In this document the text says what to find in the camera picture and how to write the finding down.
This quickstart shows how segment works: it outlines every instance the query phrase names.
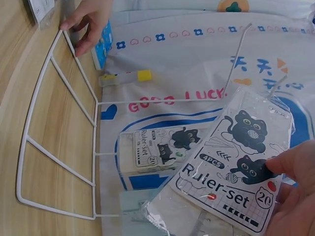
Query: red dot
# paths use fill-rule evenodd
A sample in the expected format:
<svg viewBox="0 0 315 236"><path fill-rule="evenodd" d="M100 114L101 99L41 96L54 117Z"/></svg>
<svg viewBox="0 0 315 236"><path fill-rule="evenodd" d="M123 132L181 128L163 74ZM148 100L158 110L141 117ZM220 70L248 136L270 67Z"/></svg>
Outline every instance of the red dot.
<svg viewBox="0 0 315 236"><path fill-rule="evenodd" d="M214 193L208 194L208 199L215 200L216 198L217 198L216 194L214 194Z"/></svg>
<svg viewBox="0 0 315 236"><path fill-rule="evenodd" d="M276 192L276 190L277 190L277 187L276 187L275 183L273 183L272 181L269 181L269 182L268 182L268 188L269 188L271 191L273 191L273 192Z"/></svg>

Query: white paper card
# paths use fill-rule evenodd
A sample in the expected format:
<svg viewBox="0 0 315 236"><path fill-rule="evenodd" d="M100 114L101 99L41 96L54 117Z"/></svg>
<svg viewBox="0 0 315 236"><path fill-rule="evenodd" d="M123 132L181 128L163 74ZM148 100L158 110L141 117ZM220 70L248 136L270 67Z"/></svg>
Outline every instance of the white paper card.
<svg viewBox="0 0 315 236"><path fill-rule="evenodd" d="M29 0L29 3L37 22L41 22L55 6L54 0Z"/></svg>
<svg viewBox="0 0 315 236"><path fill-rule="evenodd" d="M289 148L291 115L248 88L239 88L170 187L251 235L262 235L281 175L265 160Z"/></svg>

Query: number 20 label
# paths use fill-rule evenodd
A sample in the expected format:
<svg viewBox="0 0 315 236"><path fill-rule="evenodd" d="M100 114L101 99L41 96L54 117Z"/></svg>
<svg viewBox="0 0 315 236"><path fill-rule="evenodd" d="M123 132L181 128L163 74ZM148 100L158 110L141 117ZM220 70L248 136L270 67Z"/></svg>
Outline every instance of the number 20 label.
<svg viewBox="0 0 315 236"><path fill-rule="evenodd" d="M255 199L258 204L263 209L269 209L272 206L274 195L268 190L260 187L260 189L256 192Z"/></svg>

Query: blue heart pattern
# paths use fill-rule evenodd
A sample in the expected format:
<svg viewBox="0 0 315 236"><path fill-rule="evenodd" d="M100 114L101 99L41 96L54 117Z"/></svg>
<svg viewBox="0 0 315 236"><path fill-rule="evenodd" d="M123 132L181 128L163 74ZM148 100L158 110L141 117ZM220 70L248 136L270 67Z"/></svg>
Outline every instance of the blue heart pattern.
<svg viewBox="0 0 315 236"><path fill-rule="evenodd" d="M112 120L117 113L117 106L115 104L110 105L105 112L101 113L101 120Z"/></svg>

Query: cartoon cat face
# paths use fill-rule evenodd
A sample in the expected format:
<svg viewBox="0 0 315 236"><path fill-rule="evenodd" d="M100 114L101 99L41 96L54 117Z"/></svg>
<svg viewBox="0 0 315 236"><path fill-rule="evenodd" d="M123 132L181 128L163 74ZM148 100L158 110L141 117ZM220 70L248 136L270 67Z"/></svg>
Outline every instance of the cartoon cat face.
<svg viewBox="0 0 315 236"><path fill-rule="evenodd" d="M257 177L257 173L259 174L261 171L261 168L257 168L254 162L247 155L237 161L237 167L244 175L250 178Z"/></svg>
<svg viewBox="0 0 315 236"><path fill-rule="evenodd" d="M244 129L252 130L252 132L249 132L249 135L252 138L255 138L256 134L263 136L267 135L266 123L261 119L251 118L251 116L244 110L241 110L235 116L235 120L239 125L242 125Z"/></svg>
<svg viewBox="0 0 315 236"><path fill-rule="evenodd" d="M198 143L200 138L197 137L198 130L197 129L192 129L192 130L187 130L186 132L187 137L189 138L190 143Z"/></svg>
<svg viewBox="0 0 315 236"><path fill-rule="evenodd" d="M162 156L167 155L167 153L170 151L170 148L167 144L158 144L157 147Z"/></svg>

